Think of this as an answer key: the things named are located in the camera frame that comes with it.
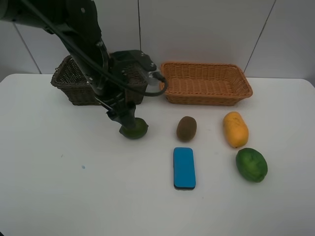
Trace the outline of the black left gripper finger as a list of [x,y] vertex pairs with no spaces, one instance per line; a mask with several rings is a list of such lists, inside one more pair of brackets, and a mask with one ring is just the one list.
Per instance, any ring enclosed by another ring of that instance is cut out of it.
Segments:
[[133,129],[135,127],[135,108],[110,111],[110,119],[127,129]]

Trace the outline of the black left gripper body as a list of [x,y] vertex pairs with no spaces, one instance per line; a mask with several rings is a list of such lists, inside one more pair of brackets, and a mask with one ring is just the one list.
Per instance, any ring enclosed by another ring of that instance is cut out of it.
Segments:
[[96,101],[106,108],[111,120],[134,120],[135,103],[127,101],[124,92],[118,92],[112,96],[94,95]]

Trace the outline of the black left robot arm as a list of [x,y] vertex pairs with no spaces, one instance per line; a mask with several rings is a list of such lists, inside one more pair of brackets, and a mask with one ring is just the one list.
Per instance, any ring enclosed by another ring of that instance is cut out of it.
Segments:
[[110,57],[102,40],[92,0],[2,0],[3,21],[41,28],[55,34],[76,62],[96,100],[111,120],[133,129],[135,104],[126,100],[126,66]]

